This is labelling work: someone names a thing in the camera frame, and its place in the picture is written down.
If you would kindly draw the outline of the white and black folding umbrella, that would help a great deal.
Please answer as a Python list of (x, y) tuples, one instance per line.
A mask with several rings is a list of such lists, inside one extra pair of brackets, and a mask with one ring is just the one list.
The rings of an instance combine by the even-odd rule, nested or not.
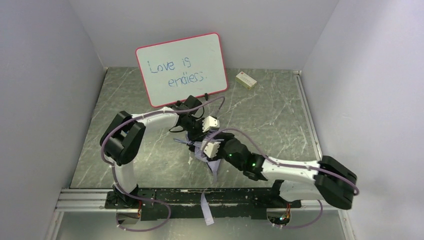
[[(212, 139), (210, 137), (211, 133), (208, 133), (202, 141), (192, 141), (189, 140), (188, 134), (186, 134), (185, 140), (174, 138), (173, 140), (177, 143), (187, 145), (188, 147), (194, 147), (194, 156), (197, 160), (200, 160), (207, 164), (210, 172), (213, 176), (212, 183), (215, 184), (218, 181), (218, 169), (221, 163), (221, 158), (218, 160), (213, 160), (214, 157), (218, 155), (218, 150), (221, 141), (218, 139)], [(205, 224), (207, 226), (213, 225), (214, 218), (209, 206), (209, 203), (206, 199), (206, 190), (205, 188), (200, 195), (200, 208), (203, 214)]]

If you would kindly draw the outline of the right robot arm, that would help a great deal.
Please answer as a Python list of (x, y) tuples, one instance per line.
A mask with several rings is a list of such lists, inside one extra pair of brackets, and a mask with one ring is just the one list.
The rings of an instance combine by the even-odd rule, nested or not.
[(290, 161), (249, 151), (234, 134), (216, 132), (200, 147), (208, 160), (224, 159), (253, 181), (278, 182), (277, 192), (287, 201), (324, 200), (331, 206), (350, 210), (359, 190), (357, 175), (335, 158)]

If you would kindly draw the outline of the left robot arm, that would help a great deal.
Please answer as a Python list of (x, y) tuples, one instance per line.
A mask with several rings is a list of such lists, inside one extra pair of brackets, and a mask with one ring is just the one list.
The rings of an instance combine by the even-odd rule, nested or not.
[(195, 116), (204, 109), (201, 101), (190, 95), (184, 102), (143, 113), (119, 112), (100, 139), (104, 161), (112, 166), (117, 182), (113, 192), (117, 203), (131, 208), (136, 205), (139, 187), (134, 174), (133, 160), (137, 156), (143, 137), (153, 130), (178, 128), (186, 132), (184, 143), (194, 151), (194, 144), (205, 135), (202, 130), (203, 116)]

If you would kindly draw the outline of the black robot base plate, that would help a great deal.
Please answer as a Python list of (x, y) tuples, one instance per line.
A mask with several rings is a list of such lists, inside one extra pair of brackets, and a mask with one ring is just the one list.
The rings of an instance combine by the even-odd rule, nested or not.
[(203, 217), (201, 195), (210, 207), (214, 218), (249, 217), (252, 220), (266, 220), (267, 211), (284, 210), (287, 206), (301, 208), (300, 200), (287, 202), (272, 187), (255, 188), (140, 188), (141, 201), (131, 199), (125, 203), (117, 193), (109, 191), (104, 208), (119, 213), (141, 210), (142, 221), (159, 219), (197, 219)]

